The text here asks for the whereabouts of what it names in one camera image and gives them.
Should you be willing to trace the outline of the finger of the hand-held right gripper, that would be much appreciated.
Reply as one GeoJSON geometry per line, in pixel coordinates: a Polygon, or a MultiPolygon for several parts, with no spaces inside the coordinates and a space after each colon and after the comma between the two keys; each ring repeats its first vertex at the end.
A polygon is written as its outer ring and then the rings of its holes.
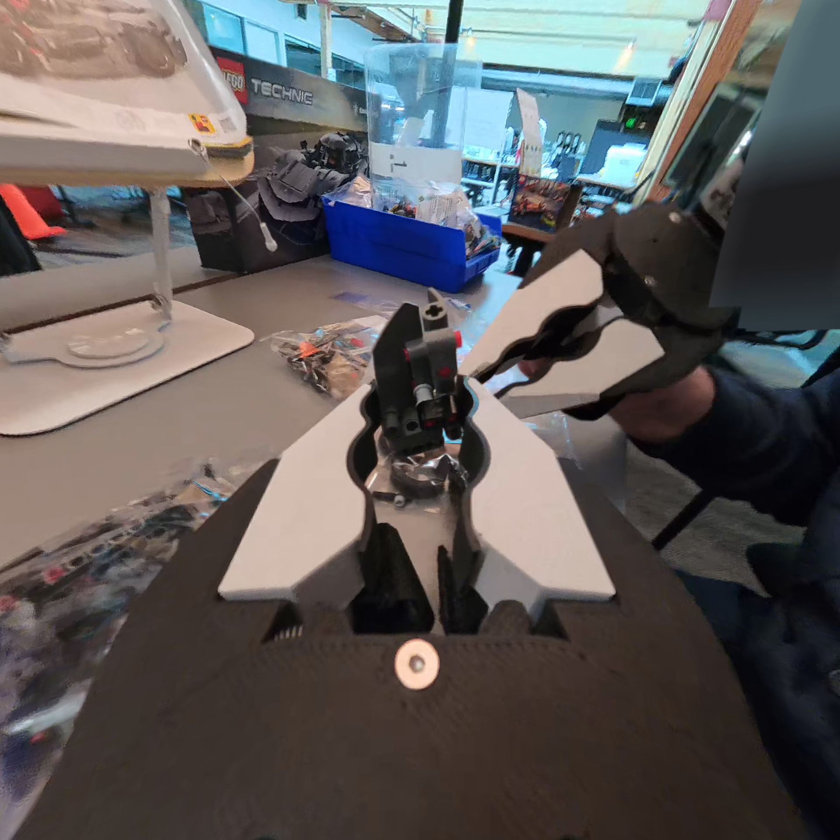
{"type": "Polygon", "coordinates": [[[510,385],[498,400],[519,418],[587,406],[665,356],[654,332],[620,318],[583,336],[580,350],[546,363],[536,378],[510,385]]]}
{"type": "Polygon", "coordinates": [[[602,268],[578,250],[527,286],[514,291],[461,362],[461,374],[485,382],[531,352],[550,320],[577,312],[577,322],[604,292],[602,268]]]}

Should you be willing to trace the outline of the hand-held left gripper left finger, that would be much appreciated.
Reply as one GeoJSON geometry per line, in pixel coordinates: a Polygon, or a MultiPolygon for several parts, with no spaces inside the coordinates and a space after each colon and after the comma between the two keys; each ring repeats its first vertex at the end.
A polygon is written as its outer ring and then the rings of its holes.
{"type": "Polygon", "coordinates": [[[225,602],[288,602],[350,614],[361,634],[425,634],[435,609],[366,481],[382,415],[363,385],[279,457],[217,588],[225,602]]]}

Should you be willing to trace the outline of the clear bag of black tyres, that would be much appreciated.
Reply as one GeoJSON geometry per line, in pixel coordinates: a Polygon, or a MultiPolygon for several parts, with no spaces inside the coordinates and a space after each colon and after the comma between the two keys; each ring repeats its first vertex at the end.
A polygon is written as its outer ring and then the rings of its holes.
{"type": "MultiPolygon", "coordinates": [[[[625,512],[627,438],[612,419],[587,422],[553,413],[524,423],[551,447],[558,459],[575,464],[619,511],[625,512]]],[[[414,503],[435,511],[441,507],[439,498],[460,491],[465,484],[466,472],[459,463],[459,440],[400,458],[381,433],[374,436],[374,442],[379,458],[366,486],[378,501],[397,508],[414,503]]]]}

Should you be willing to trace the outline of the small black lego assembly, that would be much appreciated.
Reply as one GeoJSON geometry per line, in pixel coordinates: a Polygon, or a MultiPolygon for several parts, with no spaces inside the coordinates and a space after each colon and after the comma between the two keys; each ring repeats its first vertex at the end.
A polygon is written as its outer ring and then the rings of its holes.
{"type": "Polygon", "coordinates": [[[414,455],[461,437],[459,334],[435,289],[427,303],[404,303],[383,328],[372,351],[381,431],[397,455],[414,455]]]}

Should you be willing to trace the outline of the white-labelled bag of dark parts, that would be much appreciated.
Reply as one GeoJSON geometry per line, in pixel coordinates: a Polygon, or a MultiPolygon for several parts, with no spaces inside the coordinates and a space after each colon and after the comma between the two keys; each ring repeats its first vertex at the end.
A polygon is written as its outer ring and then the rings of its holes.
{"type": "Polygon", "coordinates": [[[199,464],[2,569],[1,838],[43,790],[133,599],[253,469],[199,464]]]}

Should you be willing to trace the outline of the person's right forearm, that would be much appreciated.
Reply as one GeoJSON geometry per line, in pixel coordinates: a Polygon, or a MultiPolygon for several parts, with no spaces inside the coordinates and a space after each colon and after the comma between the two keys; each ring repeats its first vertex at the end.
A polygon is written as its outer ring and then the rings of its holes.
{"type": "Polygon", "coordinates": [[[716,383],[710,413],[677,440],[644,444],[699,488],[744,501],[792,526],[838,514],[839,378],[770,388],[708,369],[716,383]]]}

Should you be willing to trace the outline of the dark lego set box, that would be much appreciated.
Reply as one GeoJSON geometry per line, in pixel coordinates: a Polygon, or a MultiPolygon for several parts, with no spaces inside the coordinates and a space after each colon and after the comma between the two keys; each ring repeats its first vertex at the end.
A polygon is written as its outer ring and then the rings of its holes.
{"type": "Polygon", "coordinates": [[[323,198],[368,172],[363,90],[211,47],[243,110],[251,173],[182,189],[201,265],[255,274],[329,252],[323,198]]]}

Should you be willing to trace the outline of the lego instruction booklet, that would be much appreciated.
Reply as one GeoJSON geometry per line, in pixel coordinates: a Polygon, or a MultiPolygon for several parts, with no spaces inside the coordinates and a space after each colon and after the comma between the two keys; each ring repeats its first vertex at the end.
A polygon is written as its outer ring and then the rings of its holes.
{"type": "Polygon", "coordinates": [[[183,2],[1,2],[3,181],[211,186],[254,159],[183,2]]]}

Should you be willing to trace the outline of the person's right hand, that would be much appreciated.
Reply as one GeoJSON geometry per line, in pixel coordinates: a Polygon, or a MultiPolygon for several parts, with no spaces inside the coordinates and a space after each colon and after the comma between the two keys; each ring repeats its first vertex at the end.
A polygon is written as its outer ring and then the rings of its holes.
{"type": "Polygon", "coordinates": [[[703,420],[715,396],[714,377],[702,364],[672,384],[626,395],[608,415],[632,440],[661,445],[677,440],[703,420]]]}

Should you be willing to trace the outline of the wooden table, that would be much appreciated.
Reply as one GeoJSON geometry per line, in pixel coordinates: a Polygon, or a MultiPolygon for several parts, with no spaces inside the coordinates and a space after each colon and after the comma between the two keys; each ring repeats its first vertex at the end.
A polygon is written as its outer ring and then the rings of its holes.
{"type": "Polygon", "coordinates": [[[555,239],[556,233],[515,224],[510,221],[501,226],[501,234],[509,246],[518,249],[516,264],[510,273],[523,279],[531,269],[535,256],[555,239]]]}

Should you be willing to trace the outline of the white box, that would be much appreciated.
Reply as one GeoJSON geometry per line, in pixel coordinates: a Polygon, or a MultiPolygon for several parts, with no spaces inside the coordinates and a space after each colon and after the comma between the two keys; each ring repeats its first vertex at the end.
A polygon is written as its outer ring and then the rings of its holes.
{"type": "Polygon", "coordinates": [[[610,146],[598,177],[604,183],[630,188],[637,183],[637,174],[643,167],[648,147],[642,143],[624,143],[610,146]]]}

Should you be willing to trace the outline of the clear bag with white label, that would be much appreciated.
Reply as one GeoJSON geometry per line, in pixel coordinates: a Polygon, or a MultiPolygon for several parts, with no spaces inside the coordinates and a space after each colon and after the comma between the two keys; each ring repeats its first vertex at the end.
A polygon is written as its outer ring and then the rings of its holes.
{"type": "Polygon", "coordinates": [[[459,183],[469,94],[480,90],[481,71],[456,45],[383,42],[366,53],[374,187],[459,183]]]}

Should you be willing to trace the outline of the white book stand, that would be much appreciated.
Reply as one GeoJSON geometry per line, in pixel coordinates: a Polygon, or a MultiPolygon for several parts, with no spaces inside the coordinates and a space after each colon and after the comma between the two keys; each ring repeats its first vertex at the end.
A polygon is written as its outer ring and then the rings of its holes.
{"type": "Polygon", "coordinates": [[[184,133],[138,143],[115,133],[2,133],[2,175],[145,189],[153,242],[135,288],[118,277],[138,267],[124,257],[76,266],[86,278],[54,270],[2,279],[3,437],[67,427],[254,342],[251,330],[175,300],[165,193],[241,182],[252,158],[226,171],[205,141],[184,133]]]}

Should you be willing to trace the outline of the wooden beam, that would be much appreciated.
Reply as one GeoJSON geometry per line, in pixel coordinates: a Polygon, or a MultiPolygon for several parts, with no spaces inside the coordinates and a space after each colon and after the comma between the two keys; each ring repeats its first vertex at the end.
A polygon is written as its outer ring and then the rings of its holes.
{"type": "Polygon", "coordinates": [[[729,73],[761,1],[710,2],[700,37],[677,85],[677,91],[659,123],[655,141],[662,154],[644,196],[638,203],[666,196],[665,183],[678,152],[688,140],[711,95],[729,73]]]}

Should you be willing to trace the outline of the person's legs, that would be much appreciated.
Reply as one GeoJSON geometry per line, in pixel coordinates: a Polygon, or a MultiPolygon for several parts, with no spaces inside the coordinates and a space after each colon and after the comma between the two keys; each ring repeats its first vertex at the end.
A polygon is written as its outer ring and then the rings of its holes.
{"type": "Polygon", "coordinates": [[[678,572],[737,672],[763,746],[813,838],[839,838],[838,500],[799,545],[753,545],[766,595],[678,572]]]}

